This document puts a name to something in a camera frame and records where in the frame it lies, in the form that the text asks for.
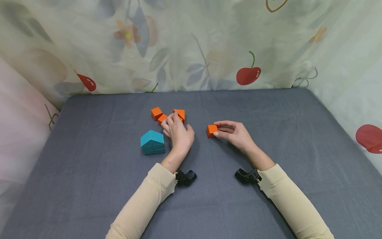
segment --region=orange block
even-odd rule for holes
[[[183,124],[185,123],[185,119],[186,119],[186,112],[184,109],[173,109],[172,112],[174,113],[175,111],[178,112],[178,116],[180,118],[180,120],[183,122]]]
[[[158,124],[161,125],[165,119],[167,119],[167,115],[162,114],[158,119]]]
[[[154,109],[151,110],[151,116],[153,117],[153,119],[155,121],[157,121],[159,119],[160,116],[162,116],[163,112],[160,110],[159,107],[156,107]]]
[[[208,126],[207,126],[207,137],[208,137],[208,138],[213,138],[213,137],[215,137],[215,136],[214,136],[214,132],[218,132],[218,130],[217,130],[217,126],[216,126],[216,125],[208,125]]]

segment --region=teal house block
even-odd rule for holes
[[[141,137],[141,148],[144,155],[165,153],[163,134],[149,130]]]

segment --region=wrist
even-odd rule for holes
[[[260,171],[266,171],[275,166],[273,160],[257,146],[250,150],[247,156],[251,164]]]
[[[255,142],[252,142],[244,148],[243,153],[249,157],[250,155],[258,154],[260,151],[261,149],[255,144]]]
[[[179,166],[182,164],[185,157],[185,154],[173,149],[160,164],[167,170],[169,170],[171,173],[175,173],[178,170]]]

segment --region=teal roof block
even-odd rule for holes
[[[164,143],[163,134],[149,130],[141,137],[141,147]]]

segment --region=beige sleeve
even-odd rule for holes
[[[111,224],[106,239],[139,239],[159,204],[174,192],[175,186],[175,175],[155,164]]]
[[[262,177],[260,189],[276,205],[298,239],[334,238],[313,204],[278,164],[258,172]]]

